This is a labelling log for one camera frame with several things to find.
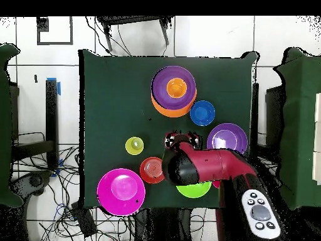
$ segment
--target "green plate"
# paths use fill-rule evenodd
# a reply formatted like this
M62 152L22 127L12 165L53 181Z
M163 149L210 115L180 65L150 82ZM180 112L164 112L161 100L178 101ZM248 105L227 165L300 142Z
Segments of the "green plate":
M211 188L212 182L203 182L195 185L176 186L178 191L188 198L200 198Z

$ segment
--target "tiled floor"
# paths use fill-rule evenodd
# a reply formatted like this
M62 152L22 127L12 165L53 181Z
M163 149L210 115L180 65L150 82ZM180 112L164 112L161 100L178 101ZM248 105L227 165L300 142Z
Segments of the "tiled floor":
M73 17L73 45L42 45L36 42L36 18L0 18L0 43L14 43L20 54L10 59L8 73L10 79L20 87L19 96L19 132L45 133L45 80L56 77L61 82L61 95L58 96L59 143L60 150L78 145L79 123L79 76L78 49L89 49L99 55L108 55L99 42L107 47L106 39L95 24L94 17L87 17L88 24L97 30L97 35L86 21L86 17ZM69 19L49 17L50 31L41 33L41 41L68 41ZM132 55L166 56L227 56L240 57L244 52L255 50L260 54L257 68L257 81L260 84L258 131L266 132L265 92L268 88L281 84L280 77L272 69L282 61L283 52L290 46L299 46L310 54L321 54L321 22L315 17L303 16L177 16L172 27L167 30L169 46L166 47L158 21L125 24L119 26L124 43ZM126 55L116 42L122 40L116 26L112 27L112 53ZM259 135L264 144L264 135ZM41 140L41 135L21 136L20 142ZM76 166L73 159L65 164ZM20 171L30 167L19 165ZM68 185L71 202L79 196L79 177L73 176L74 184ZM50 186L55 192L57 203L65 203L61 184L57 178L51 178ZM53 192L46 187L45 192L33 196L28 207L28 230L30 241L40 241L44 229L52 224L56 214ZM106 217L99 209L93 209L93 217L98 229L95 237L84 239L74 237L74 241L112 241L101 232L117 231L115 217ZM217 241L216 218L214 210L195 209L192 215L191 231L193 241ZM202 227L201 217L207 221ZM70 225L70 232L78 233L78 227ZM123 221L119 231L125 230ZM70 238L54 238L52 241L71 241ZM129 241L129 231L121 235L121 241Z

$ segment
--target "plate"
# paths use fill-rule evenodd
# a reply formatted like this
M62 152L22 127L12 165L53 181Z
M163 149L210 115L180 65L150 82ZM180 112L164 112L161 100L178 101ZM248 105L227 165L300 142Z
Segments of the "plate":
M228 148L245 153L248 147L248 138L242 128L233 123L224 123L216 126L208 136L208 149Z
M167 117L181 117L183 115L186 115L194 101L195 101L195 98L196 98L196 94L197 94L197 90L195 91L195 95L194 95L194 98L191 100L191 102L189 104L187 104L185 107L183 107L182 109L177 109L177 110L169 110L169 109L165 109L163 107L161 107L156 101L155 99L153 98L153 95L151 95L151 98L152 98L152 103L153 103L153 106L155 107L155 109L160 112L162 115L164 116L167 116Z
M178 191L188 198L200 198L211 188L212 182L203 182L194 185L176 186Z
M178 110L194 98L196 84L192 74L179 66L168 66L159 70L151 85L155 101L163 108Z
M97 199L112 215L131 215L144 202L145 186L135 172L125 168L113 169L99 181Z
M215 108L207 100L200 100L192 106L189 114L196 125L207 126L215 118Z
M157 157L143 160L139 173L140 177L149 184L157 184L165 178L162 172L162 160Z

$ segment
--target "blue bowl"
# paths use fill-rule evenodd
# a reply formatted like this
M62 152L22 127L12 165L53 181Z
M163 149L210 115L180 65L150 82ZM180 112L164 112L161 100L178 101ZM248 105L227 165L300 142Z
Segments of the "blue bowl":
M215 108L207 100L200 100L192 106L189 114L196 125L207 126L215 118Z

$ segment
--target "green panel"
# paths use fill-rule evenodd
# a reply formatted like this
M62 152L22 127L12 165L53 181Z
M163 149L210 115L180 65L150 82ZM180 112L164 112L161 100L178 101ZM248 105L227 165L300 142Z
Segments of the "green panel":
M287 187L283 186L281 193L291 209L321 206L321 186L312 179L315 95L321 92L321 58L299 57L298 52L291 49L289 58L297 59L278 67L287 93L280 144L280 178Z
M85 66L85 206L99 206L96 189L100 178L114 168L139 174L141 162L161 158L166 133L196 131L206 139L213 127L232 122L249 138L251 109L251 66L256 53L236 58L102 57L84 50ZM215 120L206 127L195 125L189 114L168 118L155 110L150 100L150 83L166 66L179 65L195 78L196 100L208 100L216 109ZM129 155L125 142L141 137L144 150ZM143 207L218 207L218 190L198 199L182 196L175 186L162 181L145 183Z
M11 44L0 44L0 204L19 207L22 199L9 189L11 179L11 99L7 65L11 57L17 55L19 50Z

